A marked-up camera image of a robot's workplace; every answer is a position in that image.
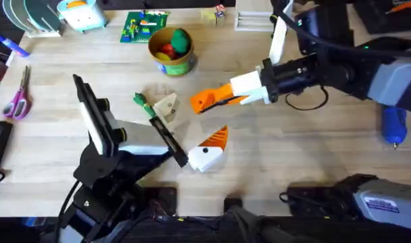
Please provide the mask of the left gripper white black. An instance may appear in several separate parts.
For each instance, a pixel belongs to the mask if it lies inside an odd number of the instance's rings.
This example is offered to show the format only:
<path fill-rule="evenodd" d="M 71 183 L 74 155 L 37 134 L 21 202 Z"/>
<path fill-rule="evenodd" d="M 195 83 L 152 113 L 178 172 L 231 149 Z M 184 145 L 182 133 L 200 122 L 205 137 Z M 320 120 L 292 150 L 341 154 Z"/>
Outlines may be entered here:
<path fill-rule="evenodd" d="M 115 119 L 109 106 L 105 107 L 103 119 L 108 137 L 103 139 L 103 155 L 112 157 L 120 151 L 133 155 L 164 155 L 172 156 L 180 167 L 187 163 L 193 170 L 200 173 L 206 172 L 214 166 L 225 151 L 228 139 L 228 127 L 212 133 L 200 144 L 191 148 L 188 155 L 178 141 L 164 125 L 170 124 L 180 106 L 176 93 L 171 93 L 157 101 L 153 108 L 146 99 L 134 99 L 148 115 L 149 124 Z"/>

